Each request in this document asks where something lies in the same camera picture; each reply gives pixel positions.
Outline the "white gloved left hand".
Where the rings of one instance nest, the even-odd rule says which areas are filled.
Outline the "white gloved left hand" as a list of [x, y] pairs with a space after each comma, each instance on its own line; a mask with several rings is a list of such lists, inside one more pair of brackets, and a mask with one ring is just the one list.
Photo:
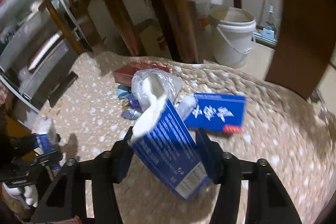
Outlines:
[[39, 195], [35, 185], [9, 188], [5, 183], [3, 183], [3, 187], [9, 196], [20, 201], [24, 208], [29, 209], [30, 207], [38, 207]]

